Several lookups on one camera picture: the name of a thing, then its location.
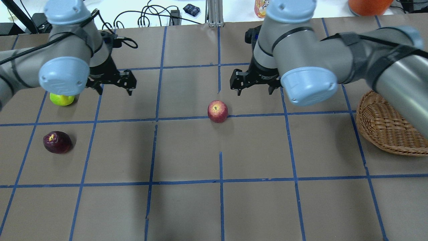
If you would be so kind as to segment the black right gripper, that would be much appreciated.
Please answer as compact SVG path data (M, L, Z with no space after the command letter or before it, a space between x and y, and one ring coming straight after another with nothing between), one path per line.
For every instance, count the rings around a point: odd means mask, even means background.
M279 72L277 68L267 68L252 59L248 70L234 69L230 78L230 89L241 95L244 88L249 88L255 84L269 85L269 95L272 95L276 88L281 87Z

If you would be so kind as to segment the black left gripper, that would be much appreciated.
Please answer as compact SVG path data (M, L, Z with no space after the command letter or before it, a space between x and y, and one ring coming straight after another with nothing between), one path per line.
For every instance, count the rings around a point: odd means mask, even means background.
M95 67L90 67L90 75L87 79L87 88L96 90L98 95L103 94L101 84L113 84L126 89L129 96L132 96L136 88L137 80L131 70L120 72L111 56Z

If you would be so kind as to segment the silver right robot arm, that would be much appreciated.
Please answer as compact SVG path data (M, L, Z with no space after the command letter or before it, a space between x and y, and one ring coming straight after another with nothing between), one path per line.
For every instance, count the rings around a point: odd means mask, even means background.
M315 0L271 0L263 24L250 29L249 69L235 69L230 88L256 84L269 93L285 89L289 101L309 106L332 97L340 84L365 79L424 137L427 137L427 52L411 26L390 26L318 40L310 23Z

